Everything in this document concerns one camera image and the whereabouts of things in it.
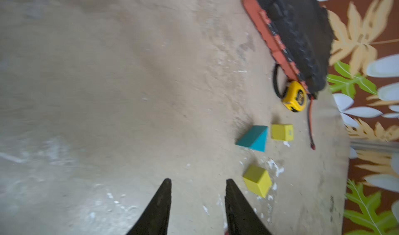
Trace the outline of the olive small cube block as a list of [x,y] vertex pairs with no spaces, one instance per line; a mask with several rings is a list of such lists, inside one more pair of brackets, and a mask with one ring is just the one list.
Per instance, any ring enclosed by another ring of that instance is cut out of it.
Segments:
[[278,141],[294,140],[294,126],[292,124],[272,124],[271,138]]

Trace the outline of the small yellow cube block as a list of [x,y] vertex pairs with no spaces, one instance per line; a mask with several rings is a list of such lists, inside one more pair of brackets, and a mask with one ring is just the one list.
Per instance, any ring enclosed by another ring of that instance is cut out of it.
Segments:
[[272,180],[268,171],[254,164],[250,165],[243,175],[244,183],[247,189],[265,198],[272,187]]

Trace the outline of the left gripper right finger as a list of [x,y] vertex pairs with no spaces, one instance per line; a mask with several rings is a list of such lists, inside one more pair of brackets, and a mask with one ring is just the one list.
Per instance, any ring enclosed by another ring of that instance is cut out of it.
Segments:
[[225,211],[229,235],[272,235],[233,179],[227,180]]

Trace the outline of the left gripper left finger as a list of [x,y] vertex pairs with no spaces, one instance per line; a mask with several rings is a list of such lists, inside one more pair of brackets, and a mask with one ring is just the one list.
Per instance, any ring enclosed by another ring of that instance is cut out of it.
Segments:
[[127,235],[167,235],[171,208],[171,179],[163,180],[159,189]]

